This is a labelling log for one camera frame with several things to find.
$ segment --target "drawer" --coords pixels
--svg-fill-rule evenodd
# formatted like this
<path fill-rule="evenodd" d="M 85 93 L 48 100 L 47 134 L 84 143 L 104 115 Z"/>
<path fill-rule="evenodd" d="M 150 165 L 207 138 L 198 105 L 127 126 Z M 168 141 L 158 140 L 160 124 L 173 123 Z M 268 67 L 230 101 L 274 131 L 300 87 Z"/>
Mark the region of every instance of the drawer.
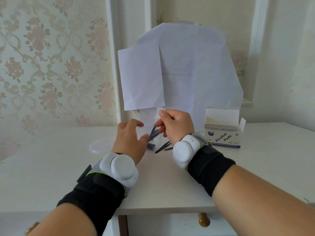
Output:
<path fill-rule="evenodd" d="M 128 215 L 129 236 L 236 235 L 219 211 L 207 214 L 210 226 L 201 227 L 198 214 Z"/>

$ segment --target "white table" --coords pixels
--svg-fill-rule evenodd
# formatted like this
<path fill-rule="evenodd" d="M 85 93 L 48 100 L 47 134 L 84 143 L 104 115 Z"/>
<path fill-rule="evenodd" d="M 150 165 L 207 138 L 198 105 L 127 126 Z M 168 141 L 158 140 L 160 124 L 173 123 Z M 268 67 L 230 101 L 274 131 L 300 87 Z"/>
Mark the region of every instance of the white table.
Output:
<path fill-rule="evenodd" d="M 51 211 L 88 164 L 104 154 L 91 142 L 114 138 L 116 127 L 68 128 L 0 164 L 0 213 Z M 286 123 L 246 124 L 240 149 L 226 157 L 306 203 L 315 203 L 315 132 Z M 212 199 L 172 161 L 172 151 L 146 153 L 136 186 L 116 215 L 211 212 Z"/>

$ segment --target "finger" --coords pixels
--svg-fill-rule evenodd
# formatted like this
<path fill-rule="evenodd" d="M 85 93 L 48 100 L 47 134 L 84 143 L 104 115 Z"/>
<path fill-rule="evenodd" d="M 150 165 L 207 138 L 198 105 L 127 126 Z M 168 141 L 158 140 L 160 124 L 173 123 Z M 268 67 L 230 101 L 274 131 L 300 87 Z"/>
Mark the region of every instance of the finger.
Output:
<path fill-rule="evenodd" d="M 171 116 L 172 119 L 177 119 L 181 115 L 183 115 L 183 111 L 175 110 L 175 109 L 166 109 L 166 112 Z"/>
<path fill-rule="evenodd" d="M 141 142 L 141 144 L 143 144 L 143 146 L 147 147 L 148 144 L 148 140 L 149 140 L 149 135 L 148 134 L 144 134 L 142 137 L 140 137 L 139 141 Z"/>
<path fill-rule="evenodd" d="M 165 125 L 163 125 L 163 126 L 161 126 L 160 128 L 159 128 L 159 130 L 157 131 L 158 133 L 163 133 L 163 132 L 165 132 L 165 130 L 166 130 L 166 127 L 165 127 Z"/>
<path fill-rule="evenodd" d="M 160 115 L 160 118 L 161 120 L 163 121 L 164 125 L 168 125 L 168 124 L 171 124 L 173 119 L 171 118 L 171 116 L 165 112 L 164 110 L 160 110 L 159 111 L 159 115 Z"/>
<path fill-rule="evenodd" d="M 128 121 L 119 123 L 119 124 L 117 125 L 117 130 L 118 130 L 118 131 L 119 131 L 119 130 L 124 130 L 124 129 L 126 128 L 126 126 L 127 126 L 127 123 L 128 123 Z"/>
<path fill-rule="evenodd" d="M 143 122 L 137 119 L 130 119 L 129 122 L 127 123 L 126 128 L 136 129 L 136 127 L 143 127 L 143 126 L 144 126 Z"/>
<path fill-rule="evenodd" d="M 154 124 L 154 126 L 156 126 L 156 127 L 160 127 L 162 125 L 164 125 L 162 119 L 157 120 L 157 122 Z"/>

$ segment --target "wooden drawer knob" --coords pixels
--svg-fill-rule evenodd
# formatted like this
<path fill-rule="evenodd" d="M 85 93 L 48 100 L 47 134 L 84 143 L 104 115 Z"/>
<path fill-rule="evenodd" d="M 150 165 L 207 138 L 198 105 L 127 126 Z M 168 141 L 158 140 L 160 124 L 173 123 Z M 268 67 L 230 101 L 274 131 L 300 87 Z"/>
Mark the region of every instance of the wooden drawer knob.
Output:
<path fill-rule="evenodd" d="M 199 213 L 198 218 L 199 218 L 199 225 L 201 227 L 208 227 L 210 225 L 210 219 L 207 217 L 206 213 Z"/>
<path fill-rule="evenodd" d="M 37 225 L 39 225 L 39 222 L 34 223 L 31 227 L 25 230 L 25 236 L 27 236 L 33 229 L 35 229 Z"/>

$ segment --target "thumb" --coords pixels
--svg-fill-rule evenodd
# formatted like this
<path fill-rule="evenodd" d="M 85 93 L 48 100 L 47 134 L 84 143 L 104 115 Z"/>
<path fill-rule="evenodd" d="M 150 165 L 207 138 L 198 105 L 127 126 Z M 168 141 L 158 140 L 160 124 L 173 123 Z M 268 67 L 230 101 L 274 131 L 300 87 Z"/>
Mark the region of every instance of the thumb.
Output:
<path fill-rule="evenodd" d="M 148 144 L 148 140 L 149 140 L 149 135 L 148 134 L 144 134 L 142 137 L 140 137 L 139 141 L 141 143 L 143 143 L 145 146 Z"/>
<path fill-rule="evenodd" d="M 161 118 L 161 120 L 162 120 L 162 122 L 164 123 L 165 126 L 167 124 L 170 124 L 171 121 L 173 121 L 171 116 L 166 111 L 164 111 L 162 109 L 159 111 L 159 115 L 160 115 L 160 118 Z"/>

